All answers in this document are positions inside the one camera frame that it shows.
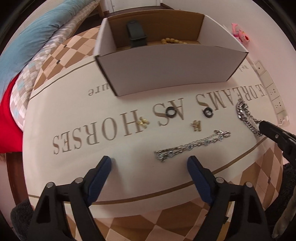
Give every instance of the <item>silver chain necklace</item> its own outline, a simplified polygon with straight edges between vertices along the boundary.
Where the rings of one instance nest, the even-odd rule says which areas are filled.
[[[199,147],[199,146],[207,146],[211,143],[215,143],[217,141],[223,141],[224,137],[230,137],[231,133],[229,131],[223,132],[222,130],[215,130],[213,135],[210,135],[209,137],[196,140],[193,142],[190,142],[188,144],[178,146],[178,147],[173,147],[169,149],[164,149],[164,150],[159,150],[155,151],[156,158],[161,160],[161,162],[164,162],[165,159],[173,157],[177,154],[182,153],[183,151],[186,150],[192,150],[193,147]]]
[[[239,102],[237,103],[237,114],[238,114],[238,118],[240,118],[240,120],[242,120],[245,125],[257,136],[262,136],[262,134],[260,133],[260,131],[258,129],[256,129],[247,119],[247,117],[249,116],[251,119],[254,120],[255,124],[259,124],[261,122],[261,120],[257,120],[255,119],[252,115],[251,112],[248,110],[248,105],[244,102],[244,100],[242,98],[239,98]]]

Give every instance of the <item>ring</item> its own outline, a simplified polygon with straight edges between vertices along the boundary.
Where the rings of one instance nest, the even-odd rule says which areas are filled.
[[[168,112],[169,112],[170,110],[173,110],[174,113],[173,113],[173,114],[169,114]],[[176,114],[177,114],[177,110],[174,108],[174,106],[170,106],[170,107],[168,107],[168,108],[165,110],[165,114],[166,114],[166,116],[169,117],[169,118],[174,118],[174,117],[176,116]]]
[[[202,112],[204,113],[205,117],[207,117],[207,118],[212,118],[214,115],[214,111],[210,107],[205,108]]]

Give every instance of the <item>blue gripper pad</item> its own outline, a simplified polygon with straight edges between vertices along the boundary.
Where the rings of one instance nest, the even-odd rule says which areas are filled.
[[[214,201],[211,194],[211,187],[205,177],[202,175],[200,168],[203,168],[195,156],[191,156],[187,160],[188,172],[195,184],[195,187],[201,199],[211,205]]]
[[[107,180],[109,173],[111,172],[111,158],[108,156],[104,156],[102,160],[98,164],[99,170],[95,175],[94,179],[92,180],[91,184],[89,185],[88,189],[88,197],[86,201],[86,205],[90,206],[93,202],[95,202],[101,190]]]

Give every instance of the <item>door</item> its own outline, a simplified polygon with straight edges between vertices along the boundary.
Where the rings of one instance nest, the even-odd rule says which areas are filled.
[[[134,7],[156,6],[157,0],[111,0],[114,11]]]

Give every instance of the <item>red fabric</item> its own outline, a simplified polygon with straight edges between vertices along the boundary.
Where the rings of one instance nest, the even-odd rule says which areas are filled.
[[[15,123],[9,109],[11,91],[18,76],[9,83],[0,104],[0,153],[22,151],[22,130]]]

